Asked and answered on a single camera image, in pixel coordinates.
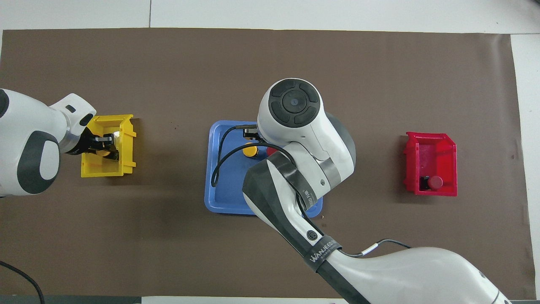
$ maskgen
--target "plastic bin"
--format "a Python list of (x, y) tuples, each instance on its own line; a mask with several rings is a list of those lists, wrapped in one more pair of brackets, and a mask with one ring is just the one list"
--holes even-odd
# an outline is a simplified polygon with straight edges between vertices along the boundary
[(447, 134), (407, 132), (407, 190), (417, 195), (457, 196), (456, 144)]
[(81, 177), (123, 176), (133, 173), (133, 138), (137, 133), (133, 132), (133, 125), (127, 115), (95, 116), (87, 125), (93, 134), (114, 133), (115, 146), (118, 149), (118, 161), (109, 160), (92, 153), (83, 153), (80, 162)]

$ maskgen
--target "wanjee logo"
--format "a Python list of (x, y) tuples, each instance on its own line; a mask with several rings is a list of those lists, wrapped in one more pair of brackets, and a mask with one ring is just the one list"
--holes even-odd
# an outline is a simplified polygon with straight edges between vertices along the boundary
[(305, 190), (305, 191), (304, 191), (304, 194), (306, 195), (307, 201), (309, 202), (309, 204), (313, 204), (313, 198), (312, 198), (311, 195), (309, 194), (309, 191)]
[(326, 251), (328, 251), (328, 249), (330, 249), (335, 244), (336, 244), (336, 241), (334, 241), (334, 240), (329, 241), (318, 252), (316, 252), (315, 254), (310, 256), (309, 260), (315, 263), (321, 256), (323, 256), (323, 254)]

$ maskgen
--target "white cable tie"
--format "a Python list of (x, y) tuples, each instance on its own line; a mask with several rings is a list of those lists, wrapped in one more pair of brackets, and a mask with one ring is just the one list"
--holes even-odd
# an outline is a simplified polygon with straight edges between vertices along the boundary
[(362, 251), (361, 254), (362, 254), (362, 255), (366, 255), (366, 254), (372, 252), (373, 249), (377, 248), (378, 246), (379, 246), (379, 244), (378, 244), (378, 243), (375, 243), (375, 244), (369, 246), (368, 248), (366, 248), (364, 251)]

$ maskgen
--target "circular button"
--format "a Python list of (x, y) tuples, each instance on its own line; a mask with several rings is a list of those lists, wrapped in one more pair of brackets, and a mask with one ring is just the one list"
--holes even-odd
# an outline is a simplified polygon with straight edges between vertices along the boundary
[(313, 230), (309, 230), (307, 232), (307, 238), (314, 241), (314, 240), (317, 239), (317, 233), (315, 231), (313, 231)]
[(307, 104), (306, 93), (300, 90), (291, 90), (283, 96), (283, 107), (289, 113), (300, 113), (304, 110)]
[(444, 184), (444, 181), (440, 176), (432, 176), (428, 179), (428, 186), (431, 188), (431, 190), (439, 190), (442, 188), (442, 185)]
[(257, 147), (247, 147), (247, 148), (242, 149), (242, 152), (247, 157), (255, 157), (259, 153), (259, 149), (257, 149)]

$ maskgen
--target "black cable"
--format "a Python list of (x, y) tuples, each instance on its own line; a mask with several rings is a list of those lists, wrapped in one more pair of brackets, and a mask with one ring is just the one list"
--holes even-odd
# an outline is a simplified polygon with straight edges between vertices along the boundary
[(377, 244), (382, 244), (382, 243), (384, 243), (384, 242), (390, 242), (390, 243), (398, 244), (398, 245), (403, 246), (403, 247), (405, 247), (405, 248), (407, 248), (407, 249), (412, 248), (412, 247), (409, 246), (409, 245), (405, 245), (404, 243), (402, 243), (402, 242), (400, 242), (400, 241), (396, 241), (396, 240), (392, 240), (392, 239), (382, 239), (382, 240), (378, 241)]
[[(411, 249), (411, 248), (412, 248), (412, 247), (409, 246), (409, 245), (406, 245), (406, 244), (404, 244), (404, 243), (402, 243), (402, 242), (400, 242), (400, 241), (396, 241), (396, 240), (392, 240), (392, 239), (382, 239), (382, 240), (376, 242), (375, 244), (377, 244), (377, 246), (379, 246), (380, 244), (382, 244), (382, 243), (384, 243), (384, 242), (390, 242), (390, 243), (398, 244), (398, 245), (403, 246), (403, 247), (405, 247), (405, 248), (407, 248), (407, 249)], [(368, 251), (367, 253), (359, 252), (359, 253), (356, 253), (356, 254), (348, 254), (348, 253), (343, 252), (343, 250), (339, 249), (339, 251), (340, 251), (341, 253), (345, 254), (346, 256), (350, 256), (350, 257), (362, 257), (362, 256), (365, 256), (366, 254), (370, 253), (372, 250)]]
[[(227, 134), (229, 134), (232, 130), (236, 130), (236, 129), (237, 129), (237, 126), (230, 127), (229, 129), (227, 129), (227, 131), (225, 131), (225, 133), (223, 133), (223, 137), (221, 137), (221, 139), (219, 140), (218, 163), (219, 163), (219, 161), (221, 159), (221, 149), (223, 148), (223, 142), (225, 141), (225, 138), (227, 137)], [(216, 176), (215, 176), (216, 183), (217, 183), (218, 179), (219, 179), (219, 171), (216, 173)]]
[(300, 212), (302, 212), (302, 216), (304, 220), (306, 220), (306, 222), (308, 222), (308, 224), (310, 224), (311, 227), (317, 230), (317, 232), (320, 233), (321, 236), (324, 236), (325, 235), (324, 232), (322, 232), (307, 216), (306, 212), (303, 209), (301, 201), (303, 201), (302, 196), (298, 193), (298, 191), (296, 191), (296, 203), (298, 204), (298, 208), (300, 208)]
[(245, 144), (243, 146), (239, 146), (239, 147), (236, 147), (236, 148), (232, 149), (229, 153), (227, 153), (227, 155), (225, 155), (222, 159), (220, 159), (218, 161), (218, 164), (215, 166), (214, 172), (212, 173), (212, 179), (211, 179), (212, 187), (215, 187), (218, 184), (217, 177), (218, 177), (219, 168), (227, 160), (227, 158), (231, 157), (231, 155), (233, 155), (234, 153), (236, 153), (236, 152), (238, 152), (238, 151), (240, 151), (240, 150), (242, 150), (244, 148), (257, 147), (257, 146), (258, 147), (270, 147), (270, 148), (276, 149), (277, 151), (285, 154), (285, 156), (293, 163), (293, 165), (296, 166), (296, 163), (294, 162), (293, 156), (287, 150), (285, 150), (284, 148), (282, 148), (280, 146), (276, 146), (274, 144), (267, 143), (267, 142), (249, 143), (249, 144)]
[[(256, 124), (241, 124), (241, 125), (235, 125), (233, 127), (230, 127), (228, 128), (225, 133), (223, 133), (223, 136), (221, 137), (221, 139), (219, 140), (219, 145), (218, 145), (218, 162), (221, 160), (221, 149), (223, 148), (223, 142), (225, 141), (225, 138), (227, 137), (227, 135), (232, 131), (232, 130), (238, 130), (238, 129), (254, 129), (256, 128), (257, 125)], [(219, 179), (219, 170), (218, 172), (216, 173), (216, 178), (215, 178), (215, 183), (217, 184), (218, 183), (218, 179)]]
[(22, 270), (14, 267), (12, 265), (9, 265), (8, 263), (3, 262), (3, 261), (0, 261), (0, 266), (4, 266), (5, 268), (7, 268), (7, 269), (21, 275), (23, 278), (28, 280), (34, 286), (34, 288), (37, 291), (37, 296), (39, 297), (39, 303), (40, 304), (45, 304), (45, 299), (43, 298), (43, 293), (41, 292), (41, 288), (28, 274), (25, 274)]

